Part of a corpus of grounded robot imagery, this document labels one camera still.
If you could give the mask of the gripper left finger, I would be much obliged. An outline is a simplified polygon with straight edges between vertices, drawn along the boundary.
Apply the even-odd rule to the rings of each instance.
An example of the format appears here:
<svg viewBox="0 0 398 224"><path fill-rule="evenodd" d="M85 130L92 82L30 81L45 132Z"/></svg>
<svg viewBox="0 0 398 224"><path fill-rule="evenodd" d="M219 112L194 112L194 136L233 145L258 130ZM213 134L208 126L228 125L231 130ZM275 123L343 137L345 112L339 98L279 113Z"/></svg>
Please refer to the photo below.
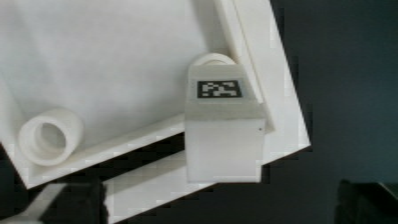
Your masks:
<svg viewBox="0 0 398 224"><path fill-rule="evenodd" d="M108 224L107 187L98 179L50 184L0 224Z"/></svg>

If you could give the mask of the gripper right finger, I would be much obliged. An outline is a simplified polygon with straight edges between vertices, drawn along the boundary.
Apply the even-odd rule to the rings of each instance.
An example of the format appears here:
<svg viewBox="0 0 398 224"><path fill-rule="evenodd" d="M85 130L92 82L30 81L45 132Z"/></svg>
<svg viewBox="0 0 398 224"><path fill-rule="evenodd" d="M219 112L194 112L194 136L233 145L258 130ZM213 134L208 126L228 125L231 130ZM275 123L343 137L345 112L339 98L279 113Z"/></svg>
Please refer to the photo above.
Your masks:
<svg viewBox="0 0 398 224"><path fill-rule="evenodd" d="M398 224L398 183L339 182L334 224Z"/></svg>

